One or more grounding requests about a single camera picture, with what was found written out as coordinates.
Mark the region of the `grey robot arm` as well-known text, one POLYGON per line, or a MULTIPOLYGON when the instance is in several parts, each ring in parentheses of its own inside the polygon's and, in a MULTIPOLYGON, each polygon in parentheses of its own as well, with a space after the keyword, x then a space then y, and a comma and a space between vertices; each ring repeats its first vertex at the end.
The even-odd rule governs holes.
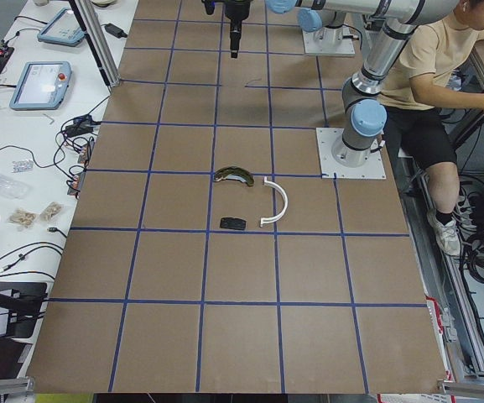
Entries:
POLYGON ((339 42, 343 38, 343 25, 346 13, 332 10, 313 10, 301 8, 297 13, 297 22, 306 33, 312 33, 315 40, 339 42))
POLYGON ((333 159, 346 167, 364 165, 372 151, 372 142, 383 131, 387 120, 377 100, 384 78, 409 41, 416 27, 431 24, 448 15, 456 1, 267 1, 273 13, 293 8, 313 11, 369 14, 386 21, 372 45, 362 68, 346 81, 342 100, 346 126, 333 143, 333 159))

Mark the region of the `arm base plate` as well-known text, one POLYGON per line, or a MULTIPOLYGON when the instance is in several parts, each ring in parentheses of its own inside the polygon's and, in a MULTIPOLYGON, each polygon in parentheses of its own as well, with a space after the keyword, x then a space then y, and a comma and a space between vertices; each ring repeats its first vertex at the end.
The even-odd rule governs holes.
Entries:
POLYGON ((374 139, 366 150, 353 150, 342 141, 342 128, 317 128, 321 176, 324 179, 385 180, 383 158, 374 139))
POLYGON ((303 32, 304 52, 307 55, 354 57, 354 35, 343 26, 340 29, 322 28, 303 32))

